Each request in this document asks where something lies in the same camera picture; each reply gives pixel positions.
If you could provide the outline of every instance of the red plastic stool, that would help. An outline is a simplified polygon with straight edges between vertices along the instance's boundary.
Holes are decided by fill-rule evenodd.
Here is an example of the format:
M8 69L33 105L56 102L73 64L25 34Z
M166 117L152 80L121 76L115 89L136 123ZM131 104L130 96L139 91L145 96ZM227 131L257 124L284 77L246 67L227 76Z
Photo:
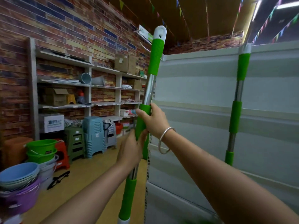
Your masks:
M55 140L58 141L55 144L55 148L57 149L56 154L59 156L59 158L57 160L56 170L58 170L62 167L65 167L65 169L69 169L70 168L69 157L68 157L68 153L66 150L64 140L62 140L62 139L55 139Z

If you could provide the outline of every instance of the purple bucket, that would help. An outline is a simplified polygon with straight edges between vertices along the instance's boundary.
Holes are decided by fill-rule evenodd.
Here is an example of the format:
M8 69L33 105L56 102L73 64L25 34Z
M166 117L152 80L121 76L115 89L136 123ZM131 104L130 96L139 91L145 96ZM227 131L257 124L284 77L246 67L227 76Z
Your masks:
M19 191L0 193L1 199L8 206L10 215L23 214L34 207L39 194L40 181L38 178L31 185Z

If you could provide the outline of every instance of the green mop handle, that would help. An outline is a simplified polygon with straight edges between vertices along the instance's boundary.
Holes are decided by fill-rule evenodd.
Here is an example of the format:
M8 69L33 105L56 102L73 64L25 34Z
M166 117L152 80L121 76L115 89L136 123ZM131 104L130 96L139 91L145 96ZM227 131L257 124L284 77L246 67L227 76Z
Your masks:
M244 80L247 74L247 68L249 65L251 53L251 43L247 43L241 47L241 53L239 54L238 59L238 72L237 72L237 85L235 92L235 99L233 101L233 106L231 109L230 123L229 123L229 139L228 139L228 148L226 150L225 162L230 166L233 165L234 161L234 146L236 134L239 128L239 122L241 117L242 110L242 91Z
M167 30L164 26L158 26L155 29L153 41L152 41L152 50L150 55L150 63L148 67L148 75L147 75L147 85L144 91L144 98L142 104L140 105L140 109L145 111L148 115L151 113L151 100L152 93L155 86L156 76L158 74L160 59L162 57L165 39L166 39ZM146 125L141 117L137 118L137 125L135 128L135 136L136 140L138 140L141 132L146 129ZM144 148L147 148L148 145L148 137L146 142L144 143ZM123 193L123 201L121 204L121 210L118 215L118 224L128 224L131 216L131 209L133 203L133 196L136 187L136 177L137 177L137 169L134 168L132 172L126 179L125 191Z

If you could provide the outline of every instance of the yellow pennant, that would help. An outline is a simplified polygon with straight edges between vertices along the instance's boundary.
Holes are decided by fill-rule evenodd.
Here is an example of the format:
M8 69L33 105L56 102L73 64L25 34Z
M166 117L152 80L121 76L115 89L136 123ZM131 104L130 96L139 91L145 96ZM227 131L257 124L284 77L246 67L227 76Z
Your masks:
M123 9L123 5L124 5L124 2L122 0L119 0L119 4L121 6L121 10Z

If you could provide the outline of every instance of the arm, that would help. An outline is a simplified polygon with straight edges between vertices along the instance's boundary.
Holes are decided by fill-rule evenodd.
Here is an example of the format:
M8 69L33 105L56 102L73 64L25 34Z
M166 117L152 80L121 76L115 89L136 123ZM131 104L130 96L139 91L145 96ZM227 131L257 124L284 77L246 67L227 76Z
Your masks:
M152 115L136 110L157 138L169 127L165 113L155 104ZM169 130L163 142L176 155L211 206L225 223L299 223L277 197L237 169L208 154L183 136Z
M126 140L122 142L117 162L54 211L41 224L96 223L118 186L125 180L130 171L139 164L146 136L147 131L145 130L136 141L135 132L134 130L131 131Z

